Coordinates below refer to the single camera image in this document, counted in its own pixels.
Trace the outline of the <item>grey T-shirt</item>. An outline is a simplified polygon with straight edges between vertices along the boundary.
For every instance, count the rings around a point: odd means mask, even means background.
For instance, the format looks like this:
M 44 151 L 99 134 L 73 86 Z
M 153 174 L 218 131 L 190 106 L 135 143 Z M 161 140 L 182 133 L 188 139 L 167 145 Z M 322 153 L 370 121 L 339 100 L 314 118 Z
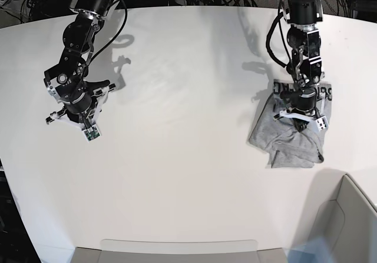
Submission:
M 326 130 L 317 132 L 307 127 L 299 132 L 288 118 L 277 121 L 273 116 L 284 109 L 281 92 L 293 90 L 293 84 L 274 80 L 272 94 L 249 136 L 249 144 L 269 154 L 272 168 L 311 168 L 324 161 L 323 144 Z

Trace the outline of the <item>beige bin at right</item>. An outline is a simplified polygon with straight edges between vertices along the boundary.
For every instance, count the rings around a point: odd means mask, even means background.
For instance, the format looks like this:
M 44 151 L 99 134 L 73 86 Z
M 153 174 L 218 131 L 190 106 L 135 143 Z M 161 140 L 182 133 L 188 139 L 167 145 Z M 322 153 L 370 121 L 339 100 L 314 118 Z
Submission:
M 349 175 L 329 209 L 317 262 L 376 262 L 376 206 Z

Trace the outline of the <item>beige bin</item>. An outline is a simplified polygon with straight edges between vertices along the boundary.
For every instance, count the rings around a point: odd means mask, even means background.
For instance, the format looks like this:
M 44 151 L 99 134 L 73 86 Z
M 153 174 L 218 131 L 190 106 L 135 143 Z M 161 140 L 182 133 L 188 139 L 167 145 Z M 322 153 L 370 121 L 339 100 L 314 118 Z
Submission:
M 99 249 L 77 247 L 71 262 L 287 262 L 282 248 L 255 240 L 148 242 L 104 239 Z
M 376 262 L 376 206 L 349 175 L 329 209 L 317 262 Z

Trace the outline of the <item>beige bin at bottom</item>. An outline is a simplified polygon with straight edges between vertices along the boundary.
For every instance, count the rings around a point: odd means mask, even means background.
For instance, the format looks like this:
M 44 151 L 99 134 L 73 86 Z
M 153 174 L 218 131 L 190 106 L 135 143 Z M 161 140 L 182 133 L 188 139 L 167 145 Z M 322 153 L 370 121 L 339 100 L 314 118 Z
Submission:
M 255 240 L 148 242 L 104 239 L 99 249 L 77 247 L 71 262 L 287 262 L 282 248 Z

